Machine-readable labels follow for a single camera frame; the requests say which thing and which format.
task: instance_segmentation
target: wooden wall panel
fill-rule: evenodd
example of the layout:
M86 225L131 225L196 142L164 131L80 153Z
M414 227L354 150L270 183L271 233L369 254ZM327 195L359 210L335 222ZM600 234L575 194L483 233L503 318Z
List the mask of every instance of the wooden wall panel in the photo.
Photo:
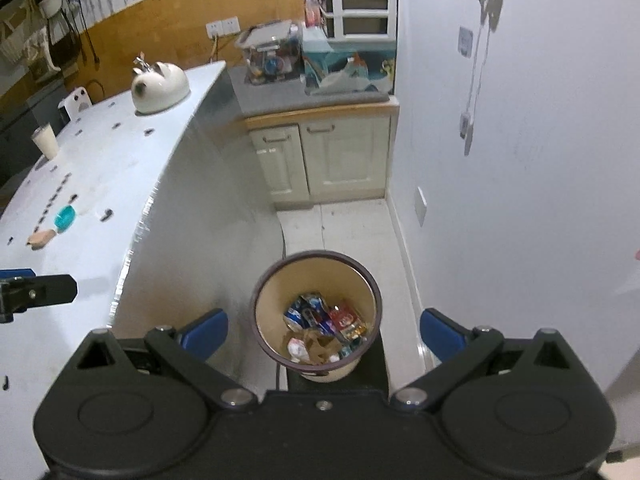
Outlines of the wooden wall panel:
M86 34L82 43L87 64L78 59L80 71L66 80L66 88L86 86L91 99L103 99L130 88L133 59L143 51L150 62L162 60L184 69L206 63L212 49L205 24L237 16L242 29L275 19L303 17L302 0L143 0L110 16L89 29L98 57L94 66ZM242 63L234 46L235 37L220 39L219 59L231 65Z
M9 114L38 91L31 74L27 72L18 82L0 96L0 114Z

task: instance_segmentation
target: white kettle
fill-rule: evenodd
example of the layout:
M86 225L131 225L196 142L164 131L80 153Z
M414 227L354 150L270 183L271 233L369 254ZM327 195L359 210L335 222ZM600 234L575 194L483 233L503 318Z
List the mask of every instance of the white kettle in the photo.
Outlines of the white kettle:
M140 53L134 61L131 96L136 110L141 114L155 114L167 110L187 97L191 89L187 75L180 67L170 63L149 65Z

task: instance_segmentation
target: cabinet door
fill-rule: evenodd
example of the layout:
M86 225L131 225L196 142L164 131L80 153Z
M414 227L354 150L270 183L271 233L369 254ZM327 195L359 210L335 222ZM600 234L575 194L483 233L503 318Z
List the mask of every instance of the cabinet door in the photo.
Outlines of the cabinet door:
M388 117L301 124L312 198L384 196L389 126Z
M297 126L281 126L251 133L273 202L308 202L305 161Z

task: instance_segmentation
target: gray countertop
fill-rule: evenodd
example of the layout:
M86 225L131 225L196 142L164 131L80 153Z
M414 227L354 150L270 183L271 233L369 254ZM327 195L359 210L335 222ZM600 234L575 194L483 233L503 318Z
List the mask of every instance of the gray countertop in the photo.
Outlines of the gray countertop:
M384 103L389 101L388 94L380 92L308 96L305 94L304 83L298 78L256 86L244 82L246 76L246 68L244 66L230 68L229 74L240 102L242 113L246 118L322 106Z

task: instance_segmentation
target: tiled floor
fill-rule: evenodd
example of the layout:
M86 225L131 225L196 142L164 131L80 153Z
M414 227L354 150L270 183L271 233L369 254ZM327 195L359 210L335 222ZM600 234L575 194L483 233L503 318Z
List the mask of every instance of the tiled floor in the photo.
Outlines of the tiled floor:
M638 480L640 478L640 457L619 464L605 464L600 473L607 480Z
M409 286L384 200L316 205L278 213L287 254L327 249L363 264L382 293L382 342L393 392L425 373Z

